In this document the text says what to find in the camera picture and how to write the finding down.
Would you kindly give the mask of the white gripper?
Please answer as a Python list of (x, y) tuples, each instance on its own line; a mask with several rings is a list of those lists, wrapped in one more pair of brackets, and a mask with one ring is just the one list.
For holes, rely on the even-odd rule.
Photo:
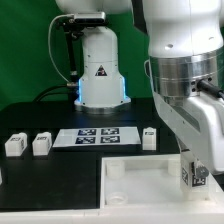
[(202, 93), (171, 106), (159, 94), (153, 97), (160, 118), (206, 166), (194, 162), (196, 178), (224, 173), (224, 100)]

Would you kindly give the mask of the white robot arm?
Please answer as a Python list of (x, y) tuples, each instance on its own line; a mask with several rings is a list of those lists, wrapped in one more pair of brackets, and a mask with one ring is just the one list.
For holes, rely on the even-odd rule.
[(56, 0), (64, 14), (104, 12), (134, 67), (146, 64), (157, 113), (213, 174), (224, 173), (224, 0)]

